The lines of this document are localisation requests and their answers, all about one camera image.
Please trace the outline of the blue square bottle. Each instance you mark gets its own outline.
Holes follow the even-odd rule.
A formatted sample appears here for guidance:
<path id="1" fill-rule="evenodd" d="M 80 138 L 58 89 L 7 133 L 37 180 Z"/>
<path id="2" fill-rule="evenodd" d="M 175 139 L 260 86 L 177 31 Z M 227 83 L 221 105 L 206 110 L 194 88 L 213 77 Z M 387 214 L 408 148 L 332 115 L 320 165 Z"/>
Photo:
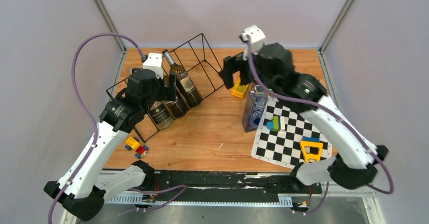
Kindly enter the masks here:
<path id="1" fill-rule="evenodd" d="M 258 84 L 253 85 L 247 93 L 242 117 L 245 132 L 251 132 L 258 128 L 268 99 L 266 91 Z"/>

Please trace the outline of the dark green wine bottle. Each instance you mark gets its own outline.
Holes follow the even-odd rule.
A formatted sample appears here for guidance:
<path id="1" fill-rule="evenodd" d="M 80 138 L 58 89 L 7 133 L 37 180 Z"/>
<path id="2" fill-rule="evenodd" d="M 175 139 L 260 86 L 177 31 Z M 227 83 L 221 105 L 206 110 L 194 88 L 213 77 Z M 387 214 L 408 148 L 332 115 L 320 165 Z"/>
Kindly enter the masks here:
<path id="1" fill-rule="evenodd" d="M 202 96 L 186 69 L 175 62 L 167 49 L 163 50 L 162 54 L 170 65 L 170 72 L 176 73 L 177 88 L 185 98 L 188 106 L 190 108 L 198 106 L 202 102 Z"/>

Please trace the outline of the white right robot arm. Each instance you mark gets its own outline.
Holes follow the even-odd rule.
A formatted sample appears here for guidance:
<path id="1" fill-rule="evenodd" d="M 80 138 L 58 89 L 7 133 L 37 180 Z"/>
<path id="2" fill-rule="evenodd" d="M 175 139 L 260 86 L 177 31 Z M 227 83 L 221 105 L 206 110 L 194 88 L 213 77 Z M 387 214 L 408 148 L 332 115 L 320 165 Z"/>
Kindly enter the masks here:
<path id="1" fill-rule="evenodd" d="M 343 116 L 326 88 L 310 74 L 297 72 L 291 51 L 279 43 L 262 46 L 256 53 L 242 52 L 223 59 L 219 72 L 226 88 L 239 72 L 242 84 L 256 83 L 287 108 L 315 126 L 336 148 L 337 155 L 314 163 L 300 163 L 289 178 L 290 188 L 302 192 L 309 185 L 335 182 L 354 190 L 372 188 L 378 171 L 385 168 L 388 148 L 366 140 Z"/>

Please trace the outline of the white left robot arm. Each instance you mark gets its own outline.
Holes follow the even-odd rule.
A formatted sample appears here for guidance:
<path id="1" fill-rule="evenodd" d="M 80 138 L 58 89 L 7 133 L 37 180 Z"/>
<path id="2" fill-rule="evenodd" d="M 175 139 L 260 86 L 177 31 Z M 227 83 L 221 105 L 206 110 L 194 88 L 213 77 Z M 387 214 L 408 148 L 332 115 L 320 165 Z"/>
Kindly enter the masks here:
<path id="1" fill-rule="evenodd" d="M 138 160 L 108 177 L 99 174 L 117 146 L 123 142 L 158 101 L 176 97 L 176 74 L 164 76 L 135 68 L 123 88 L 102 111 L 95 132 L 71 168 L 44 191 L 81 221 L 93 219 L 106 201 L 134 187 L 149 190 L 155 184 L 154 169 Z"/>

